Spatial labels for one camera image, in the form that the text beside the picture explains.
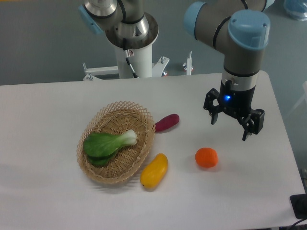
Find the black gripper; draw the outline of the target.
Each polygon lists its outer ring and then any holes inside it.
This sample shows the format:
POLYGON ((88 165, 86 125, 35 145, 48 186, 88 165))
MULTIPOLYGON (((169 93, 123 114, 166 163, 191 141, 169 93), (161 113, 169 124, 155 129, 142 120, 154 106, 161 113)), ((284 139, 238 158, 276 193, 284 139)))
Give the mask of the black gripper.
POLYGON ((223 71, 220 87, 220 102, 214 105, 213 102, 219 98, 219 92, 212 88, 206 94, 203 109, 208 111, 211 117, 211 124, 214 125, 218 119, 218 114, 223 112, 238 120, 243 127, 242 140, 252 134, 257 135, 263 128, 265 111, 262 109, 252 109, 257 78, 259 73, 250 76, 237 76, 228 71, 223 71))

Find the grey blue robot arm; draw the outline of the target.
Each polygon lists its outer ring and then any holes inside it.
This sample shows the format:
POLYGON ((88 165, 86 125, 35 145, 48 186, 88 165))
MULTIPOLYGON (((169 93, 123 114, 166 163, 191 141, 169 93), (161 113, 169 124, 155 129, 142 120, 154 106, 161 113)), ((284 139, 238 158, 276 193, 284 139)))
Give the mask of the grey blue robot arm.
MULTIPOLYGON (((219 0, 213 5, 197 1, 184 14, 183 25, 196 40, 224 56, 220 89, 211 89, 204 109, 211 123, 225 113, 244 129, 243 139, 258 134, 265 113, 251 108, 270 19, 264 13, 270 0, 219 0)), ((152 44, 159 33, 154 17, 142 0, 86 0, 78 8, 94 34, 105 33, 117 53, 121 78, 152 77, 152 44)))

